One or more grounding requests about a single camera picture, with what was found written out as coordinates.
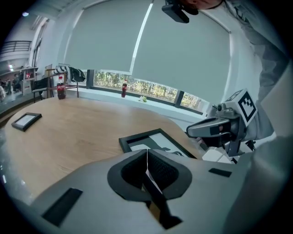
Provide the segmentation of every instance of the vr headset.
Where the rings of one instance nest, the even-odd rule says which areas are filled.
[[[183,11],[194,16],[198,14],[197,9],[184,7],[179,0],[166,0],[166,5],[162,7],[162,11],[176,22],[184,24],[189,23],[189,18]]]

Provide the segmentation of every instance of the round table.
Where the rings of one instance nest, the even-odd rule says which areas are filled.
[[[26,132],[13,128],[11,123],[27,112],[41,113],[42,118]],[[141,108],[81,98],[49,98],[23,108],[5,127],[6,147],[35,198],[78,167],[122,154],[119,138],[157,128],[201,158],[170,119]]]

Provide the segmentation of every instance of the gray blind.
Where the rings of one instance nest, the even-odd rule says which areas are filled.
[[[146,22],[133,77],[149,80],[219,103],[230,62],[229,33],[199,13],[189,24],[173,21],[155,0]]]
[[[64,63],[79,69],[130,70],[133,51],[151,0],[111,0],[82,13]]]

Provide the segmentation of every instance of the bottle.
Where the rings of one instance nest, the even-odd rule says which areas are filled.
[[[66,98],[65,85],[64,85],[62,76],[59,76],[59,80],[58,80],[58,83],[57,83],[57,94],[58,94],[59,100]]]
[[[127,79],[124,80],[124,83],[122,85],[121,97],[125,97],[126,96],[126,90],[127,90]]]

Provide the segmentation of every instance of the large picture frame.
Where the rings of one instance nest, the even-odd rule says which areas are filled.
[[[169,153],[196,159],[194,155],[165,133],[161,128],[119,138],[119,144],[123,153],[139,149],[160,149]]]
[[[41,114],[25,113],[23,116],[15,120],[11,125],[12,127],[25,132],[30,126],[32,126],[38,119],[42,117]]]

